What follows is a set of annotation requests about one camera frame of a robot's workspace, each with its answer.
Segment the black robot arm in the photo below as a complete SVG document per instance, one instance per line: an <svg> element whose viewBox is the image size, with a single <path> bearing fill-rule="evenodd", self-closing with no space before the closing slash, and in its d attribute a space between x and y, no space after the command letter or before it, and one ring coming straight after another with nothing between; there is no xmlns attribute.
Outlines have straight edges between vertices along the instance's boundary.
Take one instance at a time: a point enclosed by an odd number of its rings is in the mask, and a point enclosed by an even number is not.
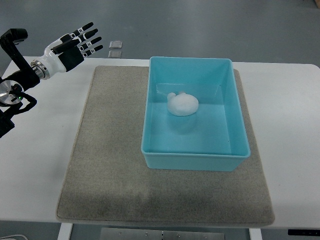
<svg viewBox="0 0 320 240"><path fill-rule="evenodd" d="M37 100L26 93L45 77L38 66L31 66L16 45L28 38L24 28L10 28L0 37L0 46L19 68L6 78L0 79L0 106L7 108L0 112L0 136L3 137L15 127L12 117L32 109Z"/></svg>

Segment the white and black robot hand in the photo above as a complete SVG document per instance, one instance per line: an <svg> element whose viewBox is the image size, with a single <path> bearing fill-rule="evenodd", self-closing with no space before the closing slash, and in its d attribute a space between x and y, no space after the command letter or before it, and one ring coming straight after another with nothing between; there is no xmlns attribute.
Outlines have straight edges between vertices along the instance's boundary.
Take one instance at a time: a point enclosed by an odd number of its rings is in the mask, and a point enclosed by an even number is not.
<svg viewBox="0 0 320 240"><path fill-rule="evenodd" d="M85 58L101 50L103 45L98 43L102 38L95 37L98 29L93 29L93 25L93 22L89 22L50 43L43 55L30 64L38 77L47 80L56 73L69 72L81 64Z"/></svg>

